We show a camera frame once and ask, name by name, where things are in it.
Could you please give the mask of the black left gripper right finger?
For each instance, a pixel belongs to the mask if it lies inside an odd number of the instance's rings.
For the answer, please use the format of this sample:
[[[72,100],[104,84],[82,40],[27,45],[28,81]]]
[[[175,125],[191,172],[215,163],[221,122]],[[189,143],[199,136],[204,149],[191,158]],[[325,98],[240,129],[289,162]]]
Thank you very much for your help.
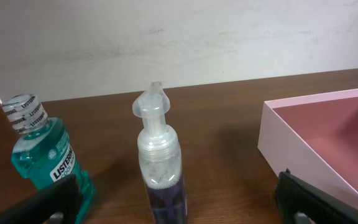
[[[275,203],[282,223],[358,224],[358,209],[292,175],[279,173]]]

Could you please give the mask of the clear foam pump bottle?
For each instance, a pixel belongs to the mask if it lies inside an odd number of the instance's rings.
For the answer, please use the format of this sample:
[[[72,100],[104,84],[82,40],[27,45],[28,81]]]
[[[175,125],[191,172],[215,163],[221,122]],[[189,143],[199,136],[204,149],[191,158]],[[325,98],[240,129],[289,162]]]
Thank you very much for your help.
[[[186,223],[188,208],[182,173],[181,147],[176,131],[166,123],[170,100],[161,82],[153,82],[133,103],[142,119],[137,138],[139,166],[154,222]]]

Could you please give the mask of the teal Listerine mouthwash bottle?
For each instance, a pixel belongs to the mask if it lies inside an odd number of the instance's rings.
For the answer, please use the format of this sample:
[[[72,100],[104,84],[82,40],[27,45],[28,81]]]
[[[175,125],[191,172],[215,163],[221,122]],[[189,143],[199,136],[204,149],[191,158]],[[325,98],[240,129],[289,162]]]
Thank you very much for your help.
[[[21,94],[2,103],[1,108],[12,128],[20,135],[11,162],[38,190],[70,175],[76,175],[83,201],[76,222],[82,223],[90,210],[95,189],[70,145],[62,119],[49,117],[34,94]]]

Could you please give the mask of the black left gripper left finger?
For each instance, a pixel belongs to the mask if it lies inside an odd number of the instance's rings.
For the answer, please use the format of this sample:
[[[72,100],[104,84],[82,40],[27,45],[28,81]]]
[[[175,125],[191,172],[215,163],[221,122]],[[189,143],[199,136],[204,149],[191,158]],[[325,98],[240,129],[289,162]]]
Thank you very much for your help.
[[[70,174],[0,212],[0,224],[44,223],[54,214],[62,215],[61,223],[75,223],[82,200],[76,175]]]

